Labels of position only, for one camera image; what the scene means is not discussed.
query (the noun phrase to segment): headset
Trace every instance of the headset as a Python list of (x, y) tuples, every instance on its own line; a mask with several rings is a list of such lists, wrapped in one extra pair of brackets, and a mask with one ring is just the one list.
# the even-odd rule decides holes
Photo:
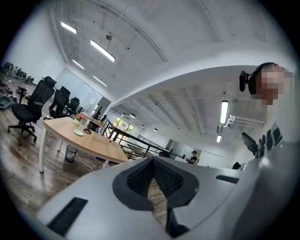
[(240, 73), (240, 91), (241, 92), (245, 91), (246, 84), (248, 84), (248, 89), (249, 89), (250, 94), (255, 95), (256, 94), (256, 78), (255, 78), (256, 74), (258, 72), (260, 72), (264, 66), (273, 65), (273, 64), (274, 64), (274, 62), (265, 62), (265, 63), (259, 65), (257, 67), (257, 69), (251, 74), (246, 73), (245, 71), (242, 71)]

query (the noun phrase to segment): fluorescent light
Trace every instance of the fluorescent light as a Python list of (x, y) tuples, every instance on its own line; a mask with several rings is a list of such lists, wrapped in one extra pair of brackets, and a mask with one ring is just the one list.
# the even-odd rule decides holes
[(112, 56), (107, 50), (105, 50), (103, 47), (101, 47), (100, 45), (98, 45), (96, 42), (94, 42), (93, 40), (90, 41), (90, 44), (92, 44), (92, 46), (94, 46), (95, 48), (97, 48), (102, 54), (104, 54), (110, 61), (114, 62), (115, 61), (115, 57)]
[(84, 69), (83, 66), (81, 66), (78, 62), (76, 62), (74, 59), (73, 59), (73, 62), (76, 63), (78, 66), (80, 66), (82, 69)]
[(88, 89), (90, 89), (90, 90), (91, 90), (91, 88), (89, 88), (87, 85), (85, 85), (85, 84), (84, 84), (84, 86), (86, 86)]
[(104, 82), (102, 82), (99, 78), (97, 78), (95, 75), (93, 75), (93, 77), (96, 78), (99, 82), (101, 82), (104, 86), (107, 87), (107, 85)]
[(218, 142), (218, 143), (221, 141), (221, 138), (222, 138), (221, 135), (218, 135), (218, 136), (217, 136), (217, 142)]
[(64, 28), (66, 28), (66, 29), (68, 29), (69, 31), (71, 31), (71, 32), (73, 32), (73, 33), (77, 33), (77, 30), (75, 29), (75, 28), (72, 28), (72, 27), (70, 27), (69, 25), (66, 25), (65, 23), (63, 23), (63, 22), (60, 22), (61, 23), (61, 25), (64, 27)]
[(228, 101), (222, 101), (222, 112), (220, 123), (225, 123), (228, 110)]

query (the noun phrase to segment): white disc on desk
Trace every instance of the white disc on desk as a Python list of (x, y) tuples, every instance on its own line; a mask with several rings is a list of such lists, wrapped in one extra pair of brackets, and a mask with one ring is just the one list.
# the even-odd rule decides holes
[(83, 132), (77, 130), (77, 129), (74, 129), (73, 132), (79, 136), (83, 136)]

